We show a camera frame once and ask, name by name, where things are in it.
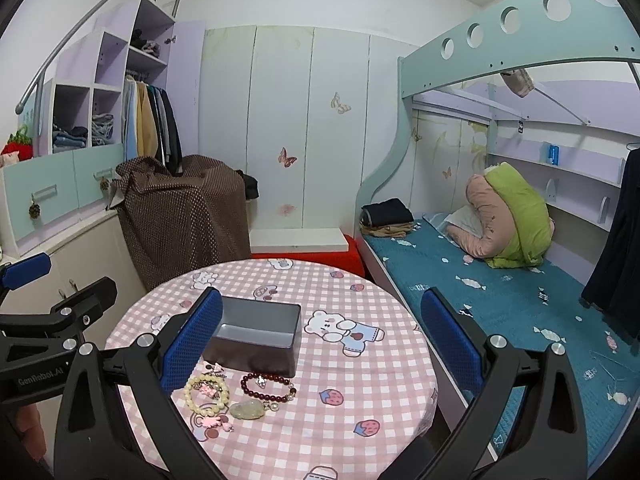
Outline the cream bead bracelet pink charms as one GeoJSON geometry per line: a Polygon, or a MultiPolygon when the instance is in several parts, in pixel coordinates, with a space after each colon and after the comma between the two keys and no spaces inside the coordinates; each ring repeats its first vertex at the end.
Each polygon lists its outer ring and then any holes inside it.
{"type": "Polygon", "coordinates": [[[233,431],[227,415],[230,390],[222,375],[204,374],[191,377],[183,389],[186,407],[204,430],[233,431]]]}

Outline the pale jade pendant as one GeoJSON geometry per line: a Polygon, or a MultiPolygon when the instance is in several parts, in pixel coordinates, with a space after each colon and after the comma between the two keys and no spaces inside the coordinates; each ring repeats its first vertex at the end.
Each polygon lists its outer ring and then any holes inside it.
{"type": "Polygon", "coordinates": [[[257,420],[265,416],[264,402],[257,399],[248,399],[232,404],[229,408],[229,414],[234,419],[239,420],[257,420]]]}

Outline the strawberry plush toy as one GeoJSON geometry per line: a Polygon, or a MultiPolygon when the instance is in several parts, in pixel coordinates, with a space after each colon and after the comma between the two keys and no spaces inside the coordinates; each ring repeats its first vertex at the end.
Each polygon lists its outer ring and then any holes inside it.
{"type": "Polygon", "coordinates": [[[32,138],[28,134],[28,125],[23,124],[9,136],[8,142],[1,151],[0,166],[12,166],[18,162],[32,159],[34,148],[32,138]]]}

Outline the brown polka dot cloth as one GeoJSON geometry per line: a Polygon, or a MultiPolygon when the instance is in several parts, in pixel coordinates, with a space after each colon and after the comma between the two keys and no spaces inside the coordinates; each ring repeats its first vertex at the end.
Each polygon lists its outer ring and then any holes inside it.
{"type": "Polygon", "coordinates": [[[146,290],[190,271],[250,258],[245,182],[236,170],[189,155],[178,176],[152,157],[122,162],[116,174],[113,208],[146,290]]]}

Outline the dark metal tin box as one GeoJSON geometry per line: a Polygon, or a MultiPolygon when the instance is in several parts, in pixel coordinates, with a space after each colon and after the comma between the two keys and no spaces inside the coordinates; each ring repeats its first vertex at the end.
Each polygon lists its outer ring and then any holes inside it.
{"type": "Polygon", "coordinates": [[[299,304],[222,297],[222,317],[202,357],[249,373],[293,378],[302,341],[299,304]]]}

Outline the pink checkered tablecloth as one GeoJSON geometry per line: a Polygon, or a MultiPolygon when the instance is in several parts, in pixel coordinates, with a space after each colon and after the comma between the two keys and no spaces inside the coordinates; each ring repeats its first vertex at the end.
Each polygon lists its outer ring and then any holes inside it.
{"type": "Polygon", "coordinates": [[[107,338],[157,334],[207,289],[239,305],[172,394],[195,442],[230,479],[375,479],[432,426],[438,385],[426,339],[389,292],[288,259],[208,266],[155,287],[107,338]]]}

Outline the hanging clothes row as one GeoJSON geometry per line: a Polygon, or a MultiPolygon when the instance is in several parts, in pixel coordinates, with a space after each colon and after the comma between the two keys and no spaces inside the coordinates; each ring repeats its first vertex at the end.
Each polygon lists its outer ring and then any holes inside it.
{"type": "Polygon", "coordinates": [[[153,157],[174,176],[183,173],[182,147],[166,90],[126,73],[122,95],[122,144],[126,160],[153,157]]]}

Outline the pink green rolled quilt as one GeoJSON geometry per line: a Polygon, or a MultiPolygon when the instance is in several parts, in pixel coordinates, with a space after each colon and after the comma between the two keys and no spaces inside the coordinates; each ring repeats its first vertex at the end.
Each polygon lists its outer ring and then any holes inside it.
{"type": "Polygon", "coordinates": [[[544,263],[554,233],[546,201],[507,162],[473,174],[466,204],[477,211],[482,238],[456,226],[447,235],[469,256],[493,269],[532,268],[544,263]]]}

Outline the purple white shelf wardrobe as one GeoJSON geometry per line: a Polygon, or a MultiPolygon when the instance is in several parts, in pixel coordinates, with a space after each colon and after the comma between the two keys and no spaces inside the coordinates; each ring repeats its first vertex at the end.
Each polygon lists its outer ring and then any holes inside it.
{"type": "Polygon", "coordinates": [[[139,79],[168,95],[183,154],[198,152],[205,26],[178,22],[152,0],[129,0],[96,18],[65,48],[18,115],[32,158],[1,170],[1,248],[20,258],[105,209],[125,159],[125,86],[139,79]]]}

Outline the white flat board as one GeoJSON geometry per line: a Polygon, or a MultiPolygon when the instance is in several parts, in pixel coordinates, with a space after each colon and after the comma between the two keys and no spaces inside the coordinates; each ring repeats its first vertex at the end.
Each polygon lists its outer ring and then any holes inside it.
{"type": "Polygon", "coordinates": [[[254,254],[299,254],[300,252],[347,252],[348,241],[340,229],[252,229],[250,249],[254,254]]]}

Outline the white pillow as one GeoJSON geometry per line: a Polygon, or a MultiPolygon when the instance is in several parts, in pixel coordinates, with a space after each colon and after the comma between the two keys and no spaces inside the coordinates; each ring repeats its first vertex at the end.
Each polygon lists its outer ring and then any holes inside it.
{"type": "Polygon", "coordinates": [[[465,205],[448,214],[444,222],[446,226],[456,226],[460,230],[468,232],[477,238],[483,237],[484,230],[482,222],[480,222],[480,216],[470,205],[465,205]]]}

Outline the red storage box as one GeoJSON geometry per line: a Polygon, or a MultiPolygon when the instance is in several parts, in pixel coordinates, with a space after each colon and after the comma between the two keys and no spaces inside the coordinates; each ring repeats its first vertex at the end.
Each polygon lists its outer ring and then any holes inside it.
{"type": "Polygon", "coordinates": [[[346,252],[253,252],[254,259],[292,259],[332,266],[364,278],[366,268],[358,252],[356,240],[345,235],[348,244],[346,252]]]}

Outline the folded dark clothes stack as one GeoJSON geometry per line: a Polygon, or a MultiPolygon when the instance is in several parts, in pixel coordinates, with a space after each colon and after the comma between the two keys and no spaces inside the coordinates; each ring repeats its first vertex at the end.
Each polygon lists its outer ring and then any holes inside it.
{"type": "Polygon", "coordinates": [[[412,212],[397,197],[367,204],[360,211],[360,231],[376,237],[405,237],[414,229],[412,212]]]}

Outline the blue small box on shelf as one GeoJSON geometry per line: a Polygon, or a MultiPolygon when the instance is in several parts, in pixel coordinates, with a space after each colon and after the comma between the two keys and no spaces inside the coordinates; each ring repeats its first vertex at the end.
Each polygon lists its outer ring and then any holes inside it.
{"type": "Polygon", "coordinates": [[[547,162],[549,165],[558,166],[560,159],[560,148],[557,145],[549,144],[547,151],[547,162]]]}

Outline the teal bunk bed frame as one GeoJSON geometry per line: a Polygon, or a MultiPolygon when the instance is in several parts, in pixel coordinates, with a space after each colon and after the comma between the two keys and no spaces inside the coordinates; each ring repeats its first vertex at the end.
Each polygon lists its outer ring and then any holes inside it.
{"type": "Polygon", "coordinates": [[[447,185],[513,162],[542,195],[558,229],[551,261],[586,282],[612,228],[627,153],[639,143],[639,36],[621,6],[599,0],[502,0],[398,62],[392,147],[362,182],[356,203],[374,202],[408,152],[413,115],[469,119],[487,128],[471,162],[434,136],[424,212],[444,214],[447,185]],[[560,148],[558,166],[548,145],[560,148]]]}

